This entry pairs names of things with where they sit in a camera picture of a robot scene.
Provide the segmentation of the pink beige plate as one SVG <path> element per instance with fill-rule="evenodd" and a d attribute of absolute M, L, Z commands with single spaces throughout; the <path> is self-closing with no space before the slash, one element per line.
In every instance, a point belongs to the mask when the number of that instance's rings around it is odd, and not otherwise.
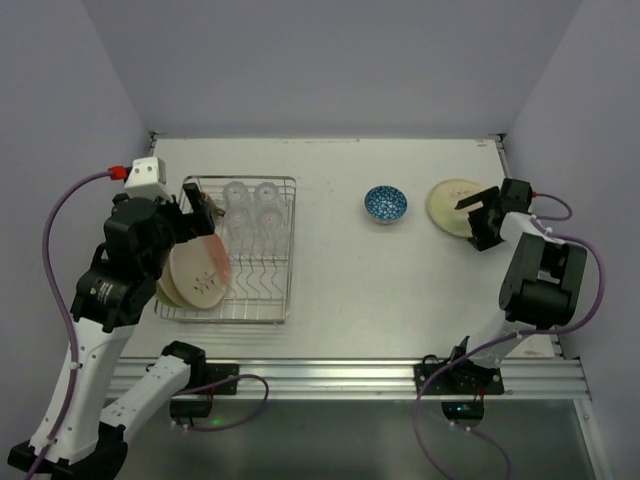
<path fill-rule="evenodd" d="M 202 280 L 207 290 L 215 290 L 223 297 L 231 282 L 231 265 L 221 238 L 217 234 L 200 237 L 208 255 L 210 265 L 206 267 Z"/>

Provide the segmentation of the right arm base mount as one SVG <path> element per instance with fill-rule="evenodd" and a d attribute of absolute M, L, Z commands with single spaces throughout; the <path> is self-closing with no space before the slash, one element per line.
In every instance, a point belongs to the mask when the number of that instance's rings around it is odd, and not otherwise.
<path fill-rule="evenodd" d="M 448 358 L 439 359 L 433 354 L 425 355 L 413 366 L 416 392 L 439 369 L 448 367 L 463 355 L 455 347 Z M 464 360 L 433 379 L 424 390 L 426 396 L 466 396 L 468 400 L 443 400 L 441 410 L 446 419 L 465 427 L 477 427 L 485 414 L 487 395 L 502 395 L 505 388 L 499 369 L 486 369 Z"/>

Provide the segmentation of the beige front plate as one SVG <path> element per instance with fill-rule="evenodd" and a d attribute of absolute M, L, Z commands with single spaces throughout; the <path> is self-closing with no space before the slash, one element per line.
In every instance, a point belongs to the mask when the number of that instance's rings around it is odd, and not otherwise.
<path fill-rule="evenodd" d="M 430 219 L 444 232 L 453 236 L 469 239 L 472 236 L 468 222 L 468 213 L 480 207 L 472 204 L 456 210 L 458 202 L 484 191 L 486 187 L 466 179 L 447 179 L 436 184 L 426 198 L 426 209 Z"/>

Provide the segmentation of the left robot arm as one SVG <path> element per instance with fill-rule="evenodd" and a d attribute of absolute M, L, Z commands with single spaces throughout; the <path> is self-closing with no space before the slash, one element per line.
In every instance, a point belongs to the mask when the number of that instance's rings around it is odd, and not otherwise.
<path fill-rule="evenodd" d="M 194 183 L 182 189 L 189 213 L 174 198 L 115 197 L 105 240 L 76 285 L 72 337 L 54 395 L 36 433 L 11 449 L 10 466 L 28 476 L 113 479 L 150 417 L 173 394 L 204 381 L 205 352 L 174 341 L 142 380 L 105 404 L 122 351 L 156 293 L 171 249 L 215 231 L 205 194 Z"/>

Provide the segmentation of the blue patterned bowl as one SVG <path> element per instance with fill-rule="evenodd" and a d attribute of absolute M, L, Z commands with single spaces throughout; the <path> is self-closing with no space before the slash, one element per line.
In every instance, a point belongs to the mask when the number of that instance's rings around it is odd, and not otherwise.
<path fill-rule="evenodd" d="M 392 224 L 405 215 L 408 210 L 408 200 L 398 188 L 379 185 L 365 194 L 364 207 L 374 221 L 380 224 Z"/>

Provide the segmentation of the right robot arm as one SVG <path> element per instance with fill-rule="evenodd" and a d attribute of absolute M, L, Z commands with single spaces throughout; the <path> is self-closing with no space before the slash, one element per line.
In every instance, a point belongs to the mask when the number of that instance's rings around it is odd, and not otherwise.
<path fill-rule="evenodd" d="M 503 243 L 514 249 L 499 288 L 498 313 L 454 347 L 450 359 L 463 366 L 499 368 L 527 337 L 564 327 L 579 298 L 587 251 L 555 237 L 531 212 L 535 193 L 522 180 L 506 179 L 465 197 L 455 208 L 468 213 L 470 243 L 482 252 Z"/>

